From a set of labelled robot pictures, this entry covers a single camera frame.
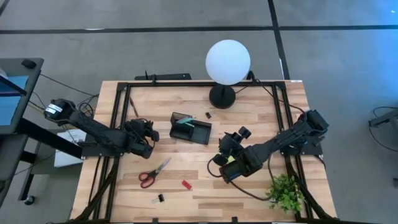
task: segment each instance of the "artificial plant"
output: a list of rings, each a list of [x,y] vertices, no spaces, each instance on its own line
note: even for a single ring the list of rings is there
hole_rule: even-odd
[[[266,195],[270,198],[270,208],[280,207],[284,212],[289,210],[294,213],[302,210],[299,199],[304,200],[303,193],[294,180],[286,174],[275,177]]]

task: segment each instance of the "gray carpet floor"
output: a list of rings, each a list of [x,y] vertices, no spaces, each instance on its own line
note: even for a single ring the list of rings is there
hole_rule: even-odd
[[[398,24],[394,0],[274,2],[280,26]],[[0,16],[1,30],[270,25],[265,0],[10,0]],[[398,153],[371,138],[368,120],[373,108],[398,105],[398,30],[295,30],[281,36],[291,79],[303,80],[310,107],[330,123],[322,146],[338,216],[396,223],[398,189],[392,178],[398,177]],[[273,31],[1,34],[0,57],[42,57],[43,74],[95,94],[103,80],[132,80],[146,70],[209,79],[206,53],[222,39],[248,48],[258,78],[283,79]],[[86,98],[43,77],[35,92],[45,102]],[[30,108],[24,116],[55,127]],[[373,132],[398,149],[397,133],[388,124]],[[18,170],[26,167],[21,162]],[[16,200],[24,178],[17,175],[0,208],[1,223],[65,221],[79,174],[76,166],[63,175],[35,177],[30,193],[38,199],[31,206]]]

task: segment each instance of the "black desk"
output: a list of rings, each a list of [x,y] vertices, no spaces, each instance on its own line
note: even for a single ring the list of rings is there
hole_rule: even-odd
[[[35,68],[29,69],[21,65],[24,59],[26,58],[0,58],[0,67],[7,73],[7,76],[28,76],[24,88],[27,94],[21,96],[11,123],[0,126],[0,206],[6,197],[19,161],[34,164],[37,159],[37,152],[31,153],[24,150],[28,138],[33,138],[77,158],[81,157],[82,152],[81,147],[22,117],[44,62],[42,58],[28,58],[37,64]],[[30,172],[31,170],[28,171],[29,175],[25,180],[19,200],[25,200],[27,196],[27,190],[29,190],[33,178],[30,177]]]

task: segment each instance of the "wooden table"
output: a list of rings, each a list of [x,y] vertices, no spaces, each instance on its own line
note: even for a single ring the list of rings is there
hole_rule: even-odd
[[[118,82],[106,81],[101,87],[95,120],[105,125],[110,124]],[[303,83],[286,81],[286,86],[290,104],[307,110],[308,102]],[[241,126],[248,128],[252,135],[243,141],[243,146],[264,142],[276,135],[279,128],[272,97],[261,87],[248,87],[236,95],[236,101],[231,108],[216,110],[208,101],[209,90],[210,87],[131,89],[131,98],[139,117],[155,121],[154,129],[160,134],[160,142],[156,144],[148,160],[134,154],[125,154],[121,158],[112,222],[151,222],[152,218],[159,218],[160,222],[230,222],[231,217],[238,217],[240,222],[294,220],[292,213],[284,213],[278,208],[270,209],[269,203],[241,193],[231,184],[225,184],[222,179],[212,177],[206,170],[206,163],[217,152],[218,139],[224,136],[224,132],[237,132]],[[119,105],[116,126],[119,126],[122,105],[123,101]],[[291,110],[296,120],[299,111],[294,108]],[[215,111],[211,119],[206,118],[207,111]],[[211,122],[209,145],[171,139],[169,131],[172,112],[190,114],[199,121]],[[288,127],[286,115],[283,113],[282,116],[285,127]],[[129,106],[126,120],[134,118],[136,118],[134,110]],[[170,156],[171,161],[158,175],[156,183],[148,189],[141,189],[138,174],[155,169]],[[335,208],[322,163],[313,156],[302,156],[302,160],[309,191],[324,210],[335,217]],[[84,161],[71,218],[75,218],[87,206],[96,161],[95,157]],[[286,172],[280,154],[275,153],[271,161],[274,175]],[[210,168],[213,172],[217,172],[217,165],[214,163]],[[100,170],[101,165],[94,193],[98,188]],[[189,182],[193,188],[187,190],[181,184],[182,180]],[[264,192],[270,185],[271,178],[267,166],[264,166],[250,177],[239,177],[235,182],[243,189],[265,197]],[[152,199],[157,198],[158,194],[164,195],[165,202],[152,203]],[[104,217],[107,196],[106,192],[101,204],[100,217]]]

